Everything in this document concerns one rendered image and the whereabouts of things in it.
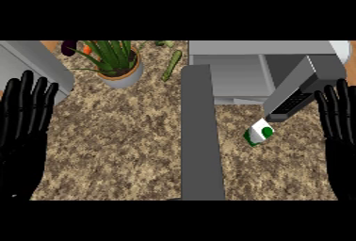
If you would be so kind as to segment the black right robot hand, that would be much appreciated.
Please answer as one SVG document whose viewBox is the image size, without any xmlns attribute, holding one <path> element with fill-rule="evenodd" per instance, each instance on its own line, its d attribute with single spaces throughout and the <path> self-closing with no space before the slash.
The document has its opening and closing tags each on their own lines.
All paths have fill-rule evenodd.
<svg viewBox="0 0 356 241">
<path fill-rule="evenodd" d="M 325 137 L 327 181 L 336 199 L 356 201 L 356 86 L 344 79 L 314 92 Z"/>
</svg>

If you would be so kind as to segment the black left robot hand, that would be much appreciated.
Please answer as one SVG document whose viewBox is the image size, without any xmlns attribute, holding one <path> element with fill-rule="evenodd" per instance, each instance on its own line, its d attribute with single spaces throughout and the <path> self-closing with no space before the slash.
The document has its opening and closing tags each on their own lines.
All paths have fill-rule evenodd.
<svg viewBox="0 0 356 241">
<path fill-rule="evenodd" d="M 59 84 L 26 70 L 0 99 L 0 203 L 28 201 L 44 172 L 47 130 Z"/>
</svg>

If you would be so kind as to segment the white green milk carton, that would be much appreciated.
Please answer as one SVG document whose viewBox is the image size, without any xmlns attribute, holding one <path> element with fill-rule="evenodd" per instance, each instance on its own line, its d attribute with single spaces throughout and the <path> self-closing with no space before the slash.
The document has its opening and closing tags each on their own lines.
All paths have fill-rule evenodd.
<svg viewBox="0 0 356 241">
<path fill-rule="evenodd" d="M 246 129 L 243 138 L 251 147 L 258 145 L 273 135 L 273 128 L 264 119 L 260 119 Z"/>
</svg>

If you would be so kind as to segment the grey microwave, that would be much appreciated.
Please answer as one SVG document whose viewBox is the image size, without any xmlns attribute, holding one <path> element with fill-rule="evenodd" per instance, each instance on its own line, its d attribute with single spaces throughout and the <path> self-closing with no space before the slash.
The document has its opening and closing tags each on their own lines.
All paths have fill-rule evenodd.
<svg viewBox="0 0 356 241">
<path fill-rule="evenodd" d="M 190 40 L 189 64 L 209 70 L 215 104 L 260 104 L 268 122 L 289 119 L 314 92 L 345 77 L 347 40 Z"/>
</svg>

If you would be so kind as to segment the grey appliance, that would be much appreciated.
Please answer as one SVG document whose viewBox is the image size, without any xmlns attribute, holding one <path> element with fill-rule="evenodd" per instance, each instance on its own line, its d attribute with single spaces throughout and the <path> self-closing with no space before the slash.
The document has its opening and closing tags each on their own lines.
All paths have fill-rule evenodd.
<svg viewBox="0 0 356 241">
<path fill-rule="evenodd" d="M 26 70 L 34 72 L 34 78 L 44 76 L 48 83 L 59 83 L 57 104 L 72 90 L 73 74 L 38 40 L 0 40 L 0 90 L 5 88 L 7 81 L 19 78 Z"/>
</svg>

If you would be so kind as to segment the dark purple eggplant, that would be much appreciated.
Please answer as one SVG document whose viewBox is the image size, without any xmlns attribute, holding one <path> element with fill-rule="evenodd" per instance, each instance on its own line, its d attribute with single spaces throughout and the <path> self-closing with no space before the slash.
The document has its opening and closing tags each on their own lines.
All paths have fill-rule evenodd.
<svg viewBox="0 0 356 241">
<path fill-rule="evenodd" d="M 60 53 L 65 56 L 72 56 L 76 50 L 76 41 L 75 40 L 65 40 L 60 45 Z"/>
</svg>

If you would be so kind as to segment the green potted plant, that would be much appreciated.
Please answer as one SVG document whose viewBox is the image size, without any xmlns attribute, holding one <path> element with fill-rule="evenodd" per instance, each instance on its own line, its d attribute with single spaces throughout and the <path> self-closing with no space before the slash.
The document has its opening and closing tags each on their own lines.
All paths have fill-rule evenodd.
<svg viewBox="0 0 356 241">
<path fill-rule="evenodd" d="M 140 79 L 143 74 L 143 62 L 138 50 L 131 46 L 128 40 L 85 40 L 91 52 L 97 57 L 75 50 L 94 64 L 91 72 L 112 88 L 127 88 Z"/>
</svg>

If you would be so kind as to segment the green cucumber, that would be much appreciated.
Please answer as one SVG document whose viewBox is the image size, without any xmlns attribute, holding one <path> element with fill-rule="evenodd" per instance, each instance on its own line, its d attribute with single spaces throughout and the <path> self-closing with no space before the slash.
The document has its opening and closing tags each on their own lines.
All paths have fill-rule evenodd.
<svg viewBox="0 0 356 241">
<path fill-rule="evenodd" d="M 174 67 L 177 66 L 178 60 L 181 58 L 181 51 L 175 50 L 169 59 L 166 69 L 161 75 L 161 80 L 165 82 L 169 79 Z"/>
</svg>

